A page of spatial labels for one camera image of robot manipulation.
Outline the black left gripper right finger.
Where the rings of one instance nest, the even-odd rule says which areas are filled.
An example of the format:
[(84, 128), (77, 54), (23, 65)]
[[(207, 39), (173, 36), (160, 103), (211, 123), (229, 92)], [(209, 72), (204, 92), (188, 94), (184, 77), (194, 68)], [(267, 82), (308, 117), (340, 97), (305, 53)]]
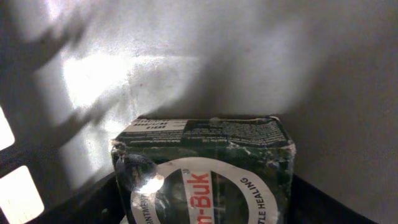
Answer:
[(288, 224), (376, 224), (294, 175)]

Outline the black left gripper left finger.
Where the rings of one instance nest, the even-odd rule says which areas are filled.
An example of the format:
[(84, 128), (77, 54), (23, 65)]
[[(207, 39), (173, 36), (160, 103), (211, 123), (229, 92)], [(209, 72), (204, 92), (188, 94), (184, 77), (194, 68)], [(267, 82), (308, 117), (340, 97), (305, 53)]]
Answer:
[(124, 217), (116, 177), (110, 174), (29, 224), (112, 224)]

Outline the dark green Zam-Buk box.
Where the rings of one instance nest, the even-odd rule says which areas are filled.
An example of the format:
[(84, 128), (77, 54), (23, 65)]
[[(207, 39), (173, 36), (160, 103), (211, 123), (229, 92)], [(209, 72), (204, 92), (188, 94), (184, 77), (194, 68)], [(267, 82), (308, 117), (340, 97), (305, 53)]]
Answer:
[(111, 143), (129, 223), (285, 223), (296, 148), (273, 116), (137, 119)]

